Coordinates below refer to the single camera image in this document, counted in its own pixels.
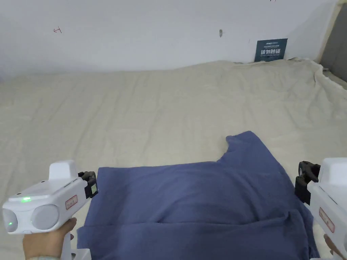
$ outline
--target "sign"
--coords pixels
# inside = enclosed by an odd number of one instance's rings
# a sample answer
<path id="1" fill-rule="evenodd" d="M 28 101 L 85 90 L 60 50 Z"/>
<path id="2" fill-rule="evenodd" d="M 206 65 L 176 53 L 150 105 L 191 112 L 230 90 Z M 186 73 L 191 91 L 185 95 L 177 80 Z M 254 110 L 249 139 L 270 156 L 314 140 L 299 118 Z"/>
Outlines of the sign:
<path id="1" fill-rule="evenodd" d="M 288 39 L 258 41 L 254 62 L 283 60 Z"/>

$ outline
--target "blue cloth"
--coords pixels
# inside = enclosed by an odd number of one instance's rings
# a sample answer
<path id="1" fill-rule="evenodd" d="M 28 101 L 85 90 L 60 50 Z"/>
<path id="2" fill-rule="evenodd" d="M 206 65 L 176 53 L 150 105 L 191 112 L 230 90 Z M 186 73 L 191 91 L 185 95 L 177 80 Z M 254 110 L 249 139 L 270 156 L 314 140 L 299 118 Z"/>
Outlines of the blue cloth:
<path id="1" fill-rule="evenodd" d="M 252 132 L 217 162 L 100 168 L 78 248 L 92 259 L 310 259 L 312 215 Z"/>

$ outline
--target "mattress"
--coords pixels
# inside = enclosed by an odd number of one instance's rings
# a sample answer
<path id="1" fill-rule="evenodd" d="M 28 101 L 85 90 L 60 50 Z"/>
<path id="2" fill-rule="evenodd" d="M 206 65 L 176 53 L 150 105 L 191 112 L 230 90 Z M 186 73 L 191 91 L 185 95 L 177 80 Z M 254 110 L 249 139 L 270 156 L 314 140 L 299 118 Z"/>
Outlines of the mattress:
<path id="1" fill-rule="evenodd" d="M 58 160 L 84 171 L 216 161 L 225 137 L 247 130 L 294 182 L 302 160 L 347 157 L 347 91 L 299 59 L 22 76 L 0 85 L 0 200 L 47 179 Z M 329 256 L 322 229 L 314 232 Z M 4 259 L 23 258 L 21 241 L 0 225 Z"/>

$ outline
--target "white plastic handle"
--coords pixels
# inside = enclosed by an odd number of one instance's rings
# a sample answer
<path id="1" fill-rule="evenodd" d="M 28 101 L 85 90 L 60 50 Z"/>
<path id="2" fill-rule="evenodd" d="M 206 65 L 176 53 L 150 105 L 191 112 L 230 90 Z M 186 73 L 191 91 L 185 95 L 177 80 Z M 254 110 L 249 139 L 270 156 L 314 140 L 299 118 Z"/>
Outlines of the white plastic handle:
<path id="1" fill-rule="evenodd" d="M 64 237 L 63 250 L 61 252 L 61 260 L 72 260 L 71 256 L 71 236 L 70 232 Z"/>

